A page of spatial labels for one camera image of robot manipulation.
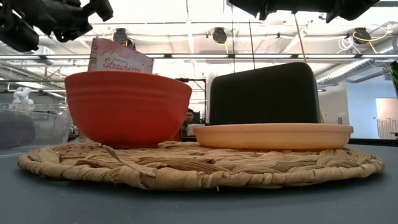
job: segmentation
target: beige plate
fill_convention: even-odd
[[[206,147],[234,149],[337,149],[348,143],[352,126],[339,124],[230,124],[195,128]]]

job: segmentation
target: round placemat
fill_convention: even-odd
[[[163,142],[153,149],[114,150],[84,143],[44,147],[22,155],[18,166],[45,177],[125,183],[142,189],[196,190],[279,188],[368,177],[382,172],[384,161],[347,148],[259,152]]]

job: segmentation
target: gray table surface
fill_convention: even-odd
[[[397,223],[398,148],[350,148],[383,158],[384,173],[297,188],[155,192],[42,179],[3,157],[0,223]]]

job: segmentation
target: man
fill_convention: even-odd
[[[189,124],[193,124],[193,110],[188,109],[187,114],[185,115],[185,121],[182,124],[182,136],[187,136],[187,127]]]

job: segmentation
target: strawberry package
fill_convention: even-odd
[[[112,40],[94,38],[88,71],[124,70],[152,73],[154,59]]]

